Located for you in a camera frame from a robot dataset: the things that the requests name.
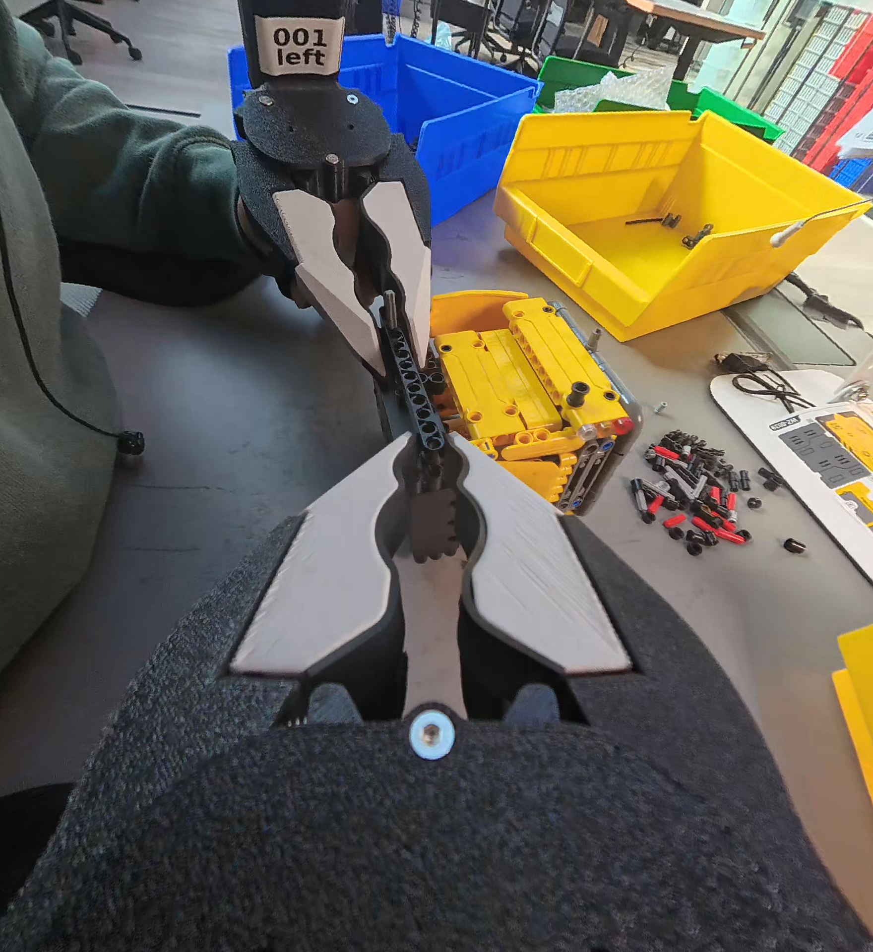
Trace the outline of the small parts drawer cabinet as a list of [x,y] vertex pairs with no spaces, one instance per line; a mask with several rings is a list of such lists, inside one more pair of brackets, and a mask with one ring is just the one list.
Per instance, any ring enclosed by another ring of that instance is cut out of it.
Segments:
[[818,2],[767,92],[761,114],[781,130],[775,148],[831,172],[838,140],[873,108],[873,11]]

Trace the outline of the person in green sweatshirt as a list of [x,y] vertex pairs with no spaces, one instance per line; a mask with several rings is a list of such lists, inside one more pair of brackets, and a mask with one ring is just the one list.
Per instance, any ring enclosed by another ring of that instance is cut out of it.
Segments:
[[110,97],[0,2],[0,673],[85,574],[117,456],[115,392],[62,305],[55,222],[94,173],[70,125]]

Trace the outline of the instruction booklet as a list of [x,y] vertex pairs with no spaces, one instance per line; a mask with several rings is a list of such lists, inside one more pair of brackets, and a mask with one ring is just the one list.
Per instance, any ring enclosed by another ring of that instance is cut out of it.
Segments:
[[788,411],[734,378],[716,376],[712,398],[873,585],[873,401],[835,401],[842,380],[808,368],[783,374],[808,403]]

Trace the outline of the bubble wrap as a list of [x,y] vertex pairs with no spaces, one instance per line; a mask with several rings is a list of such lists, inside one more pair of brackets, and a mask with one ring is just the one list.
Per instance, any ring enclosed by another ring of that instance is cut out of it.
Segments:
[[622,110],[668,111],[668,93],[675,68],[659,67],[618,77],[605,75],[599,82],[557,91],[554,113],[591,113],[608,111],[615,104]]

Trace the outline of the black clamp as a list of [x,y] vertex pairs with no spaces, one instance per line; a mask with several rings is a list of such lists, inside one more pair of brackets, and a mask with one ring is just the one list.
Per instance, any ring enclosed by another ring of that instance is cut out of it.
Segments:
[[825,322],[835,327],[852,327],[861,331],[865,330],[863,323],[856,316],[833,304],[827,295],[810,287],[796,273],[788,274],[784,281],[801,292],[804,295],[803,306],[821,316]]

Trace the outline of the black lego beam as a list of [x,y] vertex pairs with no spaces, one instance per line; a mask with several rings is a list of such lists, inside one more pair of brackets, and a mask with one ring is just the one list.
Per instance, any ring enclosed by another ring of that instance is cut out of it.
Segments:
[[414,358],[398,316],[398,330],[388,331],[378,312],[381,353],[386,375],[374,382],[381,427],[387,441],[409,434],[411,447],[400,464],[409,499],[409,544],[418,564],[456,554],[459,458],[433,399],[432,376]]

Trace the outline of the yellow lego robot model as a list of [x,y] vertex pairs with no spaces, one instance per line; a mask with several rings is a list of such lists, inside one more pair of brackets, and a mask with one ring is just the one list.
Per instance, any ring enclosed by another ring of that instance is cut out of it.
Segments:
[[559,302],[502,291],[431,303],[427,361],[457,435],[562,514],[594,506],[638,435],[637,401]]

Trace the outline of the yellow plastic bin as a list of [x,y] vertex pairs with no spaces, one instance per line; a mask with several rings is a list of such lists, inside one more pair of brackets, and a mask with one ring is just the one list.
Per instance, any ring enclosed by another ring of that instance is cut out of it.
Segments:
[[[758,297],[871,204],[713,113],[529,114],[500,176],[506,239],[628,342]],[[681,215],[676,229],[629,219]],[[707,223],[696,248],[681,239]]]

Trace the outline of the pile of small lego pins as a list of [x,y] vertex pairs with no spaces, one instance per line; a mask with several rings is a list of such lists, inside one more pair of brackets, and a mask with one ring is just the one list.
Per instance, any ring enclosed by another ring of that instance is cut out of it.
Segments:
[[643,451],[648,472],[629,482],[640,520],[661,527],[692,557],[721,545],[749,547],[746,519],[760,513],[768,492],[787,488],[775,470],[736,467],[699,436],[671,430]]

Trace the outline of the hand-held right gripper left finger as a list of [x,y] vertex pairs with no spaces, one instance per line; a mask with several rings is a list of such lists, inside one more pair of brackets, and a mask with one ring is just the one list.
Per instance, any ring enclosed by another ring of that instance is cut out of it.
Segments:
[[354,696],[392,696],[405,682],[394,556],[408,535],[416,448],[400,435],[303,511],[230,673],[335,682]]

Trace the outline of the black office chair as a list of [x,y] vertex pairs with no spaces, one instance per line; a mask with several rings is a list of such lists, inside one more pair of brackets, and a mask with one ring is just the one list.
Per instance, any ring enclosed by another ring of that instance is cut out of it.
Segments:
[[536,76],[542,34],[553,2],[433,1],[429,42],[522,75]]

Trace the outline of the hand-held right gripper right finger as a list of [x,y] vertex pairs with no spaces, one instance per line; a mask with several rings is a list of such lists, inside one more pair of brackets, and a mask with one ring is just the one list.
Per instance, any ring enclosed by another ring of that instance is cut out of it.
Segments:
[[465,696],[632,673],[573,547],[572,520],[462,437],[456,534],[466,552],[457,646]]

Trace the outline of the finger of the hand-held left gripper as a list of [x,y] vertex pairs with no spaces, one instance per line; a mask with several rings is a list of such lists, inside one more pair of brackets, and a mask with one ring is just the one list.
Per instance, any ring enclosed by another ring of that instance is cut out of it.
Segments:
[[430,341],[432,255],[401,182],[377,182],[360,200],[361,225],[368,228],[378,288],[395,293],[418,367]]
[[360,200],[328,203],[303,190],[283,190],[274,192],[272,201],[295,257],[294,279],[371,373],[385,377],[379,324],[372,315],[383,292],[361,243]]

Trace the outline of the green plastic bin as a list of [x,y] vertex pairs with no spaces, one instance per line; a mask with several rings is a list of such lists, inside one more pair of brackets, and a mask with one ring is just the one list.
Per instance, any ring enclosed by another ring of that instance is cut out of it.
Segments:
[[[548,57],[539,73],[542,87],[538,94],[536,113],[553,113],[555,93],[564,89],[573,89],[592,82],[599,82],[605,75],[613,73],[618,77],[633,75],[637,72],[574,61],[557,56]],[[775,144],[785,134],[785,130],[751,110],[741,107],[734,100],[716,90],[701,87],[692,90],[688,84],[673,79],[668,93],[667,104],[671,112],[691,113],[692,119],[700,118],[704,113],[713,113],[726,121],[743,128],[755,137],[769,144]],[[623,112],[612,104],[608,111],[602,109],[596,113]]]

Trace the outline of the blue plastic bin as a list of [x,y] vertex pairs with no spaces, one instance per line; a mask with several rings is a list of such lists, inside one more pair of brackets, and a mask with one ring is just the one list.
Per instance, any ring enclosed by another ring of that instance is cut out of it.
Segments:
[[[243,49],[230,53],[230,66]],[[238,107],[251,90],[240,87]],[[424,171],[431,197],[431,229],[494,189],[520,120],[539,84],[499,67],[448,53],[418,40],[345,36],[339,83],[382,110]]]

